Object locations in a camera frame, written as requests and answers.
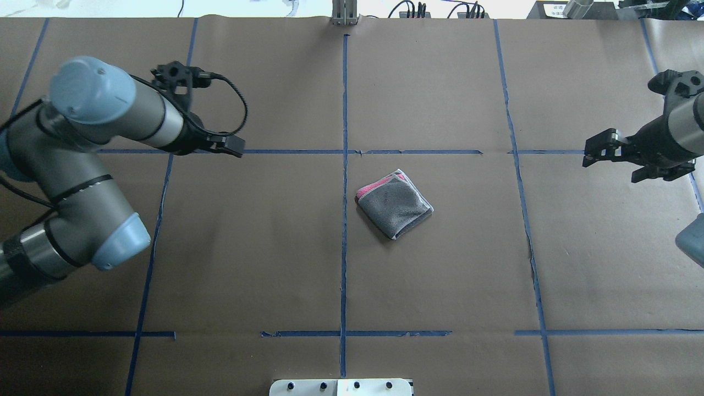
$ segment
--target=white bracket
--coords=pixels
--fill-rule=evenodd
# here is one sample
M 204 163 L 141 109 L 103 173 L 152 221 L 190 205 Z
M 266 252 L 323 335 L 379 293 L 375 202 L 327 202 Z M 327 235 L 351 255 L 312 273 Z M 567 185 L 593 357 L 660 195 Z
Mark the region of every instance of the white bracket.
M 357 0 L 332 0 L 333 25 L 357 25 Z
M 402 378 L 278 380 L 269 396 L 413 396 L 413 382 Z

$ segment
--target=blue end cap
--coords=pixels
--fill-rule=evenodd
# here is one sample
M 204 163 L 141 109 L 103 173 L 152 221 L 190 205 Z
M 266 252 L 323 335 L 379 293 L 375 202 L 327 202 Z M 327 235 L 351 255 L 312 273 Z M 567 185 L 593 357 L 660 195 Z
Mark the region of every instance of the blue end cap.
M 31 182 L 32 178 L 28 177 L 22 171 L 20 171 L 15 165 L 15 161 L 12 161 L 10 156 L 10 147 L 7 142 L 7 131 L 4 130 L 0 133 L 0 170 L 4 171 L 7 176 L 18 182 Z
M 149 243 L 151 238 L 144 223 L 139 214 L 133 213 L 103 242 L 91 262 L 100 271 L 109 271 L 146 249 Z
M 704 267 L 704 214 L 699 214 L 692 224 L 680 231 L 674 243 L 690 259 Z
M 51 79 L 49 100 L 59 113 L 81 124 L 104 124 L 124 115 L 137 88 L 124 70 L 91 56 L 76 56 Z

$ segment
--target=cloth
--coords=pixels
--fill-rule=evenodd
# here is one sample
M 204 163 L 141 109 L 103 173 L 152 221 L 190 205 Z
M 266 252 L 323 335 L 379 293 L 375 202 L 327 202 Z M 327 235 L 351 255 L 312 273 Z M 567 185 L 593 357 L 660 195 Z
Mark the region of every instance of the cloth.
M 360 188 L 355 200 L 372 223 L 392 240 L 417 226 L 434 210 L 401 169 Z

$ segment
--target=folded towel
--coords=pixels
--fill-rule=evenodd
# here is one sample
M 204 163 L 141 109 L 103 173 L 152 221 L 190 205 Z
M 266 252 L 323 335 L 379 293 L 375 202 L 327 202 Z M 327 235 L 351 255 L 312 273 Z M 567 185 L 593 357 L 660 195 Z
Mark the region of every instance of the folded towel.
M 433 207 L 401 169 L 360 188 L 355 198 L 372 223 L 392 240 L 433 213 Z

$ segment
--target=white floor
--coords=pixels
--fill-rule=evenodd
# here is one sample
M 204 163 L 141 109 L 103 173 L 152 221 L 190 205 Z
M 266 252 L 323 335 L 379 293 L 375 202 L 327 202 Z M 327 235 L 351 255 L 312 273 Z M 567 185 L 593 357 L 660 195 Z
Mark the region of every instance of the white floor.
M 297 4 L 295 16 L 299 17 L 330 16 L 332 12 L 332 0 L 184 0 L 181 16 L 199 17 L 218 14 L 234 17 L 284 17 L 293 11 L 294 3 Z M 396 0 L 359 0 L 358 11 L 362 15 L 385 18 L 396 3 Z M 426 0 L 425 3 L 427 3 L 427 11 L 433 18 L 445 18 L 456 5 L 445 0 Z M 524 19 L 533 3 L 534 1 L 531 0 L 480 1 L 492 18 L 502 19 Z M 0 1 L 0 16 L 175 17 L 180 7 L 180 0 L 12 0 Z

